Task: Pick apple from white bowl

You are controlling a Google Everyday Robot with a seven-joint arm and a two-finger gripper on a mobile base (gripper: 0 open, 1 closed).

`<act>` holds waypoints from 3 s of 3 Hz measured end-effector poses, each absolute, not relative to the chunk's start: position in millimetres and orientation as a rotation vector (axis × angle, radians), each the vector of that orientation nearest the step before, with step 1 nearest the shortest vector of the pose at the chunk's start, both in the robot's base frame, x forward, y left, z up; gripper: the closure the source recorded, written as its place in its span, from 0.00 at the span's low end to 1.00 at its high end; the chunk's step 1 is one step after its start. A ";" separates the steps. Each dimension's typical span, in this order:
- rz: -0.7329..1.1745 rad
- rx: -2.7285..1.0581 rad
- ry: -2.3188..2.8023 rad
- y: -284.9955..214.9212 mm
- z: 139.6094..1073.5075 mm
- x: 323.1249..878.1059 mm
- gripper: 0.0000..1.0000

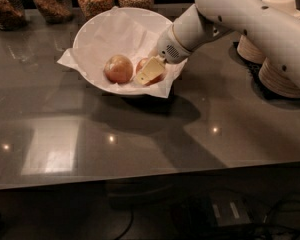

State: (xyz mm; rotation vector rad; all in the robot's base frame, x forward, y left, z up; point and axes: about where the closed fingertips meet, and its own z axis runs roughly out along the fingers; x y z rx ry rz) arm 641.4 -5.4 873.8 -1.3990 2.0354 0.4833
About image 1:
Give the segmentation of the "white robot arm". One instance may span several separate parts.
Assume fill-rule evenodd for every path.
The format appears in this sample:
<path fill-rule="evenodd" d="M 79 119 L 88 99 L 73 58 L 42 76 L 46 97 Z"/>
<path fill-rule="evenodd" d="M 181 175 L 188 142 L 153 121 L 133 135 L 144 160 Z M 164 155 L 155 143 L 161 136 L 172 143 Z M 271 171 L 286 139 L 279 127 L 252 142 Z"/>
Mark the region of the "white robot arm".
<path fill-rule="evenodd" d="M 230 30 L 246 36 L 300 89 L 300 19 L 261 0 L 194 0 L 160 35 L 135 81 L 148 84 L 167 64 L 182 62 Z"/>

